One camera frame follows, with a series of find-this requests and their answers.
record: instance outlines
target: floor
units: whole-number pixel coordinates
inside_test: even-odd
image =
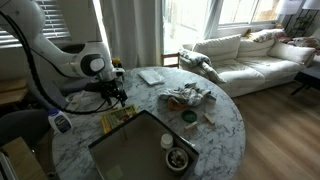
[[[320,91],[311,88],[290,96],[299,85],[234,98],[247,138],[235,180],[320,179]],[[54,172],[52,137],[48,132],[34,148],[46,173]]]

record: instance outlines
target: white sofa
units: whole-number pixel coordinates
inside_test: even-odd
[[[230,97],[293,81],[314,57],[314,48],[274,39],[256,43],[240,35],[184,46],[179,64],[221,87]]]

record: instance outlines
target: round marble table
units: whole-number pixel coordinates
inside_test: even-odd
[[[138,72],[154,69],[165,78],[164,84],[148,85]],[[138,111],[147,110],[162,120],[178,135],[195,145],[200,156],[190,179],[231,179],[240,165],[245,149],[245,129],[239,110],[229,96],[211,81],[196,74],[163,67],[136,68],[125,74],[123,88],[128,100]],[[158,95],[165,89],[177,89],[187,83],[211,90],[215,103],[204,101],[188,109],[198,115],[198,125],[185,130],[182,111],[169,111],[165,100]],[[102,102],[99,94],[91,104],[78,110],[90,110]],[[216,121],[215,127],[203,118],[209,113]],[[103,135],[100,124],[101,113],[92,115],[69,115],[74,127],[65,134],[54,135],[52,142],[53,161],[59,177],[69,179],[100,179],[90,156],[88,145]]]

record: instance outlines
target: green lid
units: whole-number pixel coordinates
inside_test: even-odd
[[[184,121],[188,123],[193,123],[197,120],[197,114],[190,110],[183,111],[181,117]]]

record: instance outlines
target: robotic arm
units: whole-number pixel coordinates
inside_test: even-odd
[[[65,53],[43,35],[45,14],[34,0],[0,0],[0,10],[19,26],[30,48],[62,74],[69,77],[97,75],[100,82],[91,84],[89,89],[100,92],[104,98],[116,97],[124,103],[127,98],[125,92],[119,92],[114,82],[114,78],[122,76],[124,70],[113,67],[107,42],[88,42],[79,54]],[[17,38],[15,31],[2,18],[0,27]]]

